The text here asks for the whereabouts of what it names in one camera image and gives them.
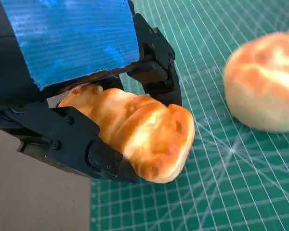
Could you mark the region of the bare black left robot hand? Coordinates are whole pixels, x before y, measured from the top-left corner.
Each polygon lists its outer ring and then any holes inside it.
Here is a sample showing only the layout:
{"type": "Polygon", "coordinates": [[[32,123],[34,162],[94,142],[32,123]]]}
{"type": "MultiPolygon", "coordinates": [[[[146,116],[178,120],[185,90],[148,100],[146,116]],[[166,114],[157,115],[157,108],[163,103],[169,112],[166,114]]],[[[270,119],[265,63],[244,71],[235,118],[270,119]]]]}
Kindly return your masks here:
{"type": "Polygon", "coordinates": [[[84,84],[122,88],[126,73],[165,105],[182,103],[175,52],[130,0],[0,0],[0,130],[18,152],[92,179],[136,182],[99,126],[47,100],[84,84]]]}

